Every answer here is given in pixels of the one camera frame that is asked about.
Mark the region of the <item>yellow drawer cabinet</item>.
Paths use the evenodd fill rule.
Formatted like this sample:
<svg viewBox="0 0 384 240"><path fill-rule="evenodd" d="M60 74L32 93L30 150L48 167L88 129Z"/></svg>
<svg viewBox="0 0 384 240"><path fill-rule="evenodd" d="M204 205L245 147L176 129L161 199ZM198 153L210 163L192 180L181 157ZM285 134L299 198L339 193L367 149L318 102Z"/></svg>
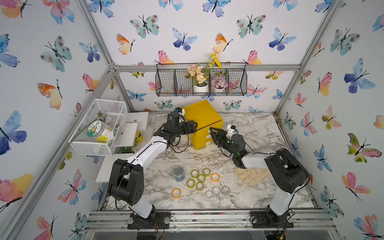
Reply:
<svg viewBox="0 0 384 240"><path fill-rule="evenodd" d="M184 107L184 117L187 121L194 121L198 124L197 131L192 134L191 143L195 150L204 148L213 143L210 128L221 129L223 118L216 112L207 100Z"/></svg>

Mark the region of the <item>orange tape roll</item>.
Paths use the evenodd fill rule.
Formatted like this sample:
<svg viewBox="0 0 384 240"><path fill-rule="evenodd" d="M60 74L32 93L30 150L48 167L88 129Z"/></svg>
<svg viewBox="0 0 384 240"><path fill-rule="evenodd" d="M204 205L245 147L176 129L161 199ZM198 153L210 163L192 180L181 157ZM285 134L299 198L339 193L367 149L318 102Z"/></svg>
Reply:
<svg viewBox="0 0 384 240"><path fill-rule="evenodd" d="M213 183L217 183L217 182L220 181L220 175L217 174L217 173L212 173L211 176L210 176L210 178L211 178L211 181L212 181Z"/></svg>
<svg viewBox="0 0 384 240"><path fill-rule="evenodd" d="M175 188L171 192L171 196L174 199L179 199L182 195L182 191L179 188Z"/></svg>

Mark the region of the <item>clear tape roll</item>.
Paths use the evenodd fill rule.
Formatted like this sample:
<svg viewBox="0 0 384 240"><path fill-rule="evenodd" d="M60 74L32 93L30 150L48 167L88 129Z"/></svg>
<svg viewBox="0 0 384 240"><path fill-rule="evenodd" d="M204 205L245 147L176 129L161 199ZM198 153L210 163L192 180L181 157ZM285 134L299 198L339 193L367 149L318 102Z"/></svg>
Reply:
<svg viewBox="0 0 384 240"><path fill-rule="evenodd" d="M217 186L212 188L212 192L215 196L218 196L221 193L221 189Z"/></svg>
<svg viewBox="0 0 384 240"><path fill-rule="evenodd" d="M212 197L213 197L213 192L212 191L210 191L210 190L208 190L208 191L206 191L206 193L205 193L205 196L206 196L206 198L208 198L208 199L211 199Z"/></svg>
<svg viewBox="0 0 384 240"><path fill-rule="evenodd" d="M231 190L228 186L223 186L222 189L221 189L221 192L223 195L227 196L231 193Z"/></svg>

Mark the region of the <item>orange tape roll front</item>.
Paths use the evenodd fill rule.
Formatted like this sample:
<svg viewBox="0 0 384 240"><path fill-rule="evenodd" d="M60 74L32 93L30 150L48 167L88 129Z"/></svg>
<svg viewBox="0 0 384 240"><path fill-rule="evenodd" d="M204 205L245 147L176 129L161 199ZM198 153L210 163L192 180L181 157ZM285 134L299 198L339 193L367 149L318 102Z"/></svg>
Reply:
<svg viewBox="0 0 384 240"><path fill-rule="evenodd" d="M182 191L179 188L175 188L171 192L171 196L174 199L179 199L182 195Z"/></svg>

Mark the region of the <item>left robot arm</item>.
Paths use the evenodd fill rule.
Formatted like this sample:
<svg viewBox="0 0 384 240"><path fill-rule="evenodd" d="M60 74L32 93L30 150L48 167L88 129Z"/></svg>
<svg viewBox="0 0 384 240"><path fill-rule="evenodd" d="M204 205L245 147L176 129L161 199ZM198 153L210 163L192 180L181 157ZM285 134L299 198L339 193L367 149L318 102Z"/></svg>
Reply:
<svg viewBox="0 0 384 240"><path fill-rule="evenodd" d="M143 197L144 170L158 155L173 149L177 138L197 131L198 124L186 121L184 114L182 108L168 113L167 122L154 132L143 148L130 158L117 159L113 164L107 193L116 201L124 201L133 212L130 216L132 222L128 224L133 229L152 229L160 223L156 218L156 208Z"/></svg>

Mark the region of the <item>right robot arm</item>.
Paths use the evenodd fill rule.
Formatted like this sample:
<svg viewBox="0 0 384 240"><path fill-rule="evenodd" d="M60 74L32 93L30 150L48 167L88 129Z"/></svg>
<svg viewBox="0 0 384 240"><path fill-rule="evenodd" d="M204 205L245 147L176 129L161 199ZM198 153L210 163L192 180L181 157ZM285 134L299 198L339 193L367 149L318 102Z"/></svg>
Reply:
<svg viewBox="0 0 384 240"><path fill-rule="evenodd" d="M285 148L274 153L247 151L247 143L235 127L230 126L227 131L210 128L210 134L214 144L229 153L236 167L245 170L266 169L277 185L274 198L266 210L251 212L253 228L292 228L293 224L288 223L290 204L295 193L310 180L305 167Z"/></svg>

